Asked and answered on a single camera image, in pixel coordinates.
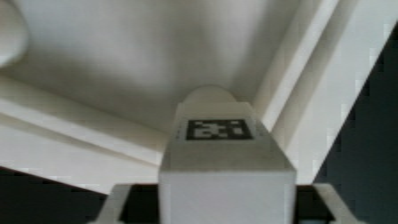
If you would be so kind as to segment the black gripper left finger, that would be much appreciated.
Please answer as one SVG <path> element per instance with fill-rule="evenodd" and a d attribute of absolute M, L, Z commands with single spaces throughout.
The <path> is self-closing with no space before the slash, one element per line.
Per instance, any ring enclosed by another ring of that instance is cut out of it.
<path fill-rule="evenodd" d="M 158 185 L 117 184 L 87 224 L 160 224 Z"/>

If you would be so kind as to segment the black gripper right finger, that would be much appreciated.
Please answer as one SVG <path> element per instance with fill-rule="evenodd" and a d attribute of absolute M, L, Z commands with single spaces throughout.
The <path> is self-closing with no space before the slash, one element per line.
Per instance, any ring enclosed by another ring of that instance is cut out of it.
<path fill-rule="evenodd" d="M 353 216 L 330 184 L 297 186 L 293 224 L 366 224 Z"/>

